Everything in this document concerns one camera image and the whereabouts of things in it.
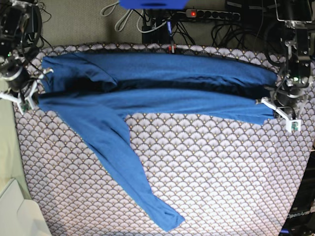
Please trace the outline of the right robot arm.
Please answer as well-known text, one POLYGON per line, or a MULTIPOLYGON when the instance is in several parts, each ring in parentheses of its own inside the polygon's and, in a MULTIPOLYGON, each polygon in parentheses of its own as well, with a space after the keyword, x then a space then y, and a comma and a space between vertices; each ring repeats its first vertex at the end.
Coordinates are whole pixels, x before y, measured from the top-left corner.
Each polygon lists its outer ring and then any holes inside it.
POLYGON ((14 103, 20 113, 38 105, 38 86, 53 69, 32 63, 40 50, 42 17, 36 0, 7 0, 0 3, 0 79, 8 88, 3 100, 14 103))

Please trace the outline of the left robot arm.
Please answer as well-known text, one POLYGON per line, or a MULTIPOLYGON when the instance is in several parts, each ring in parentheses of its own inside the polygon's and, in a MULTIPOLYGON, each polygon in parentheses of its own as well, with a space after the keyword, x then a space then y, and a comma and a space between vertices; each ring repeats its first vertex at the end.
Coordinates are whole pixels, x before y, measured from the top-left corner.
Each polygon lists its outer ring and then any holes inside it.
POLYGON ((307 28, 307 24, 312 23, 313 11, 309 0, 277 0, 274 7, 276 21, 267 27, 264 38, 268 37, 269 31, 276 24, 282 25, 284 61, 273 61, 269 52, 265 52, 265 56, 271 65, 279 68, 281 81, 278 85, 265 86, 270 96, 257 102, 272 109, 275 117, 282 117, 286 130, 293 133, 301 130, 300 116, 309 98, 303 92, 314 80, 307 28))

